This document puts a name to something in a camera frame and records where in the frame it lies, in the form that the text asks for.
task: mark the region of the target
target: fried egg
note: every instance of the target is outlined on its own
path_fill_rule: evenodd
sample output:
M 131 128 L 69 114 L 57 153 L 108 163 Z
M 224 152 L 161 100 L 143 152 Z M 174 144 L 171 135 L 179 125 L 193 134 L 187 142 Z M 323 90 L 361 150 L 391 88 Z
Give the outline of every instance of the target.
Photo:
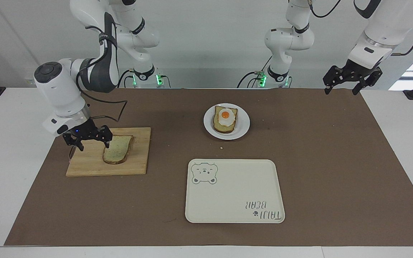
M 231 109 L 225 108 L 221 111 L 219 111 L 219 119 L 218 122 L 222 126 L 231 126 L 235 121 L 235 115 L 234 112 L 232 112 Z

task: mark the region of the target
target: round plate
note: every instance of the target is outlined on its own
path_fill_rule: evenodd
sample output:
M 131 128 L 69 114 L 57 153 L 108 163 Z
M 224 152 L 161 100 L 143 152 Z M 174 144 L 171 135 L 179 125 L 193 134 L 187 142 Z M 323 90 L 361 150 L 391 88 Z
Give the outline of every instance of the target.
M 230 134 L 222 134 L 217 132 L 213 128 L 213 116 L 215 114 L 215 106 L 222 106 L 223 108 L 236 108 L 238 109 L 237 112 L 237 121 L 236 121 L 236 126 L 233 132 Z M 226 140 L 231 140 L 231 139 L 238 139 L 245 135 L 248 130 L 250 129 L 250 117 L 246 113 L 243 108 L 240 108 L 237 105 L 230 104 L 230 103 L 222 103 L 222 104 L 217 104 L 212 106 L 205 112 L 205 116 L 203 116 L 203 125 L 205 126 L 205 129 L 214 137 L 218 139 L 226 139 Z

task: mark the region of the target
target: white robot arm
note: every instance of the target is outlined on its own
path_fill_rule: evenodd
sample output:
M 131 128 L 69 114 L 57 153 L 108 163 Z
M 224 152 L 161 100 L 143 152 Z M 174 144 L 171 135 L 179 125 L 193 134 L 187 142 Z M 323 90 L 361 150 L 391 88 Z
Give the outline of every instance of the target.
M 326 94 L 347 81 L 359 82 L 353 89 L 354 95 L 362 88 L 374 86 L 382 75 L 380 63 L 413 28 L 413 0 L 370 0 L 364 10 L 355 2 L 354 5 L 369 24 L 350 52 L 346 65 L 343 68 L 332 66 L 323 77 Z
M 141 84 L 158 85 L 156 68 L 144 50 L 158 45 L 158 34 L 141 16 L 135 15 L 135 1 L 71 0 L 73 15 L 85 28 L 100 33 L 100 57 L 48 62 L 34 72 L 36 86 L 54 108 L 43 126 L 56 137 L 63 135 L 67 145 L 77 146 L 81 151 L 82 140 L 99 140 L 106 147 L 112 140 L 107 126 L 95 126 L 80 92 L 109 93 L 119 85 L 117 47 L 135 59 L 134 72 Z
M 267 31 L 265 45 L 272 51 L 269 67 L 264 71 L 266 83 L 261 87 L 277 88 L 285 84 L 292 62 L 288 50 L 305 50 L 313 45 L 315 35 L 310 29 L 310 7 L 307 0 L 290 0 L 286 19 L 292 28 L 274 28 Z

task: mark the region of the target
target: green light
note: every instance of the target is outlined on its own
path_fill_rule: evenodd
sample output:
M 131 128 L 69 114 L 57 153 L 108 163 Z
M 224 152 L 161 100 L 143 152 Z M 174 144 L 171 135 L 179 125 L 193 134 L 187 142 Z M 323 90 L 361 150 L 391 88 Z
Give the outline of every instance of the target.
M 157 78 L 157 84 L 160 86 L 163 84 L 163 80 L 160 78 L 160 75 L 156 75 Z
M 266 81 L 267 81 L 267 76 L 262 75 L 261 81 L 259 82 L 259 86 L 262 87 L 262 88 L 264 88 Z

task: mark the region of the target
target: table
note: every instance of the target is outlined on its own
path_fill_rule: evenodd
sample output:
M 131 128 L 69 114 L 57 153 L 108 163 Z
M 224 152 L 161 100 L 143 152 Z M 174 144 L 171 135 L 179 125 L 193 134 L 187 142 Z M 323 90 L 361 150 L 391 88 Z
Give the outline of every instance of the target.
M 408 101 L 400 92 L 365 90 L 362 95 L 413 183 L 413 101 Z M 4 243 L 31 183 L 53 142 L 53 137 L 44 131 L 40 123 L 50 112 L 50 108 L 37 89 L 8 89 L 0 97 L 0 245 Z M 12 148 L 4 147 L 7 144 L 23 146 L 24 152 L 15 152 Z M 85 250 L 90 255 L 94 255 L 97 253 L 97 248 L 56 248 L 55 250 L 71 255 L 78 250 Z M 181 252 L 178 254 L 188 255 L 189 250 L 202 248 L 211 247 L 98 248 L 98 250 L 104 253 L 114 252 L 113 250 L 128 253 L 131 250 L 132 252 L 155 252 L 153 254 L 164 255 Z M 406 252 L 413 253 L 413 248 L 250 248 L 247 250 L 228 247 L 226 249 L 229 248 L 243 254 L 250 254 L 254 252 L 250 250 L 257 250 L 256 252 L 274 252 L 274 255 L 288 254 L 289 257 L 291 253 L 296 257 L 310 257 L 311 252 L 314 257 L 323 255 L 323 253 L 325 257 L 329 257 L 342 252 L 350 255 L 368 252 L 379 256 L 380 254 L 391 256 L 393 252 L 400 255 Z M 5 252 L 14 252 L 22 256 L 35 256 L 36 252 L 43 250 L 45 248 L 0 248 L 0 255 Z M 47 250 L 53 252 L 54 248 L 47 248 Z

